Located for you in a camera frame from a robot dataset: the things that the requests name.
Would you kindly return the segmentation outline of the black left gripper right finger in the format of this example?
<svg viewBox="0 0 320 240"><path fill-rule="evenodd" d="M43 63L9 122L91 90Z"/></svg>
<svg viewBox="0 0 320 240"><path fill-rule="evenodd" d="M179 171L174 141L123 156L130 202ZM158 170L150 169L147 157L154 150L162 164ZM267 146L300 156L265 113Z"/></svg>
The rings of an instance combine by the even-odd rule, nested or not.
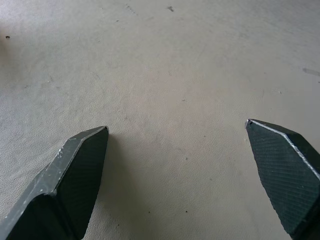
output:
<svg viewBox="0 0 320 240"><path fill-rule="evenodd" d="M320 238L320 154L299 133L257 119L245 124L262 186L293 240Z"/></svg>

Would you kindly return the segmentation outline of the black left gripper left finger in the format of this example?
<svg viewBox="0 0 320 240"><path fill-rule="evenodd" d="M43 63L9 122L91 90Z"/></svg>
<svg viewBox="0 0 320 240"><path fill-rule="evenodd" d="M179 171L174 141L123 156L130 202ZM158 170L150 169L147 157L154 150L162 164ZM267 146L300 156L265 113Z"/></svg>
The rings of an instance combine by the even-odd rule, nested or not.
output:
<svg viewBox="0 0 320 240"><path fill-rule="evenodd" d="M81 240L101 185L109 129L70 137L0 224L2 240Z"/></svg>

